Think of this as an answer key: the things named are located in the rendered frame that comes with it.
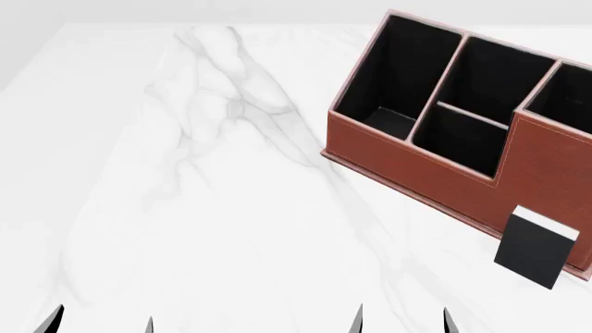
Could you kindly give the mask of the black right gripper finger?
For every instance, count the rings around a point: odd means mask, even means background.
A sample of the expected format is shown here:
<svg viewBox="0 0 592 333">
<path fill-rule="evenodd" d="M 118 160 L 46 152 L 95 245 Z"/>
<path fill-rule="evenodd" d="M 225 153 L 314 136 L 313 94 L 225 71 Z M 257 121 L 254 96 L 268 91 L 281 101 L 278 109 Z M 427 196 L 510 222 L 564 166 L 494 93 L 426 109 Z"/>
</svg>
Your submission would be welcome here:
<svg viewBox="0 0 592 333">
<path fill-rule="evenodd" d="M 460 333 L 447 308 L 443 310 L 443 325 L 445 333 Z"/>
<path fill-rule="evenodd" d="M 351 327 L 348 333 L 362 333 L 363 328 L 363 305 L 360 304 L 355 317 L 352 321 Z"/>
</svg>

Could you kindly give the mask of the brown leather desk caddy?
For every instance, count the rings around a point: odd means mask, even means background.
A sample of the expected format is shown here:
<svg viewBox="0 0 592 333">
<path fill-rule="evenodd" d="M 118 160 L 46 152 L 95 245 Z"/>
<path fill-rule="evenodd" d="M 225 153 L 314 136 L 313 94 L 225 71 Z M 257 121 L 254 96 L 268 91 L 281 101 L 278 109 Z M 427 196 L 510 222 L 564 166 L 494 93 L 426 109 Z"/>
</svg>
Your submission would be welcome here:
<svg viewBox="0 0 592 333">
<path fill-rule="evenodd" d="M 517 206 L 559 221 L 592 278 L 592 64 L 390 10 L 322 154 L 494 237 Z"/>
</svg>

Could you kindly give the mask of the black rectangular card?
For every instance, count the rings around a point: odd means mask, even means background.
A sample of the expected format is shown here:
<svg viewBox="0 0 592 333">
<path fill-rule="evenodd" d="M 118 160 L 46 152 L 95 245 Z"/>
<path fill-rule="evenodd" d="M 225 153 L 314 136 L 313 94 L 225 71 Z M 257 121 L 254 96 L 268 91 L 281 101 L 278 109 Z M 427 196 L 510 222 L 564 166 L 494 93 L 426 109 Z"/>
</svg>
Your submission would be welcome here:
<svg viewBox="0 0 592 333">
<path fill-rule="evenodd" d="M 579 234 L 518 205 L 507 221 L 494 263 L 551 290 Z"/>
</svg>

